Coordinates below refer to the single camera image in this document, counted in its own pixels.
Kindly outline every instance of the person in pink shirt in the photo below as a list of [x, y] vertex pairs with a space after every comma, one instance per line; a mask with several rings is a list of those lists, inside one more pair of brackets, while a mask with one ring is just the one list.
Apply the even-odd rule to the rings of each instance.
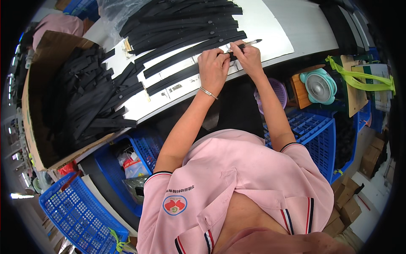
[[45, 31], [55, 31], [82, 37], [84, 34], [83, 21], [75, 16], [63, 13], [46, 15], [35, 27], [31, 27], [23, 34], [20, 44], [22, 51], [32, 48], [34, 51]]
[[[224, 86], [230, 55], [204, 51], [198, 61], [207, 93], [197, 92], [145, 181], [138, 252], [355, 253], [321, 232], [333, 210], [333, 191], [296, 143], [259, 50], [246, 46], [242, 52], [241, 43], [230, 43], [231, 49], [261, 96], [273, 150], [264, 145], [253, 87]], [[217, 97], [217, 129], [197, 138]]]

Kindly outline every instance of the purple basket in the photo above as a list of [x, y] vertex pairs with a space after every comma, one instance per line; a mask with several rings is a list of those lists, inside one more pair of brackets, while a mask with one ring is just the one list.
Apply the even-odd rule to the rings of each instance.
[[[278, 97], [279, 101], [281, 102], [282, 108], [285, 108], [286, 103], [287, 103], [287, 93], [286, 93], [285, 86], [274, 78], [268, 78], [268, 80], [269, 80], [269, 83], [271, 84], [276, 96]], [[258, 93], [257, 89], [255, 89], [254, 97], [255, 97], [255, 100], [257, 101], [259, 111], [261, 112], [261, 114], [263, 114], [262, 102], [261, 102], [261, 98], [259, 97], [259, 93]]]

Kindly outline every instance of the small fan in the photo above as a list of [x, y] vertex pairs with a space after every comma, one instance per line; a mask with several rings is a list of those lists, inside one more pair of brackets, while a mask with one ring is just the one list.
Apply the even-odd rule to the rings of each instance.
[[334, 102], [337, 85], [324, 69], [301, 73], [300, 80], [305, 84], [312, 103], [329, 105]]

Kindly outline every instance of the hand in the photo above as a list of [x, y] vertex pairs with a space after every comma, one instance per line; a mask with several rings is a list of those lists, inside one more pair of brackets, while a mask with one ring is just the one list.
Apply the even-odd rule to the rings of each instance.
[[251, 45], [244, 47], [244, 53], [238, 47], [245, 43], [242, 40], [236, 42], [230, 42], [234, 56], [240, 61], [241, 66], [244, 68], [245, 72], [251, 77], [256, 78], [258, 76], [264, 75], [262, 64], [261, 64], [261, 52], [258, 48]]
[[226, 82], [230, 68], [230, 54], [224, 54], [224, 51], [216, 48], [203, 51], [197, 60], [201, 86], [217, 97]]

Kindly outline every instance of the pen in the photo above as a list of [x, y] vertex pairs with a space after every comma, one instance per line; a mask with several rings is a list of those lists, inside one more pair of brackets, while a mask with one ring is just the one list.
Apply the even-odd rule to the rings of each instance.
[[258, 43], [258, 42], [261, 42], [261, 41], [262, 41], [262, 39], [256, 39], [256, 40], [253, 40], [253, 41], [250, 41], [250, 42], [247, 42], [247, 43], [240, 44], [240, 45], [238, 45], [238, 47], [239, 47], [239, 48], [241, 49], [241, 51], [244, 53], [243, 48], [244, 48], [245, 46], [253, 45], [253, 44]]

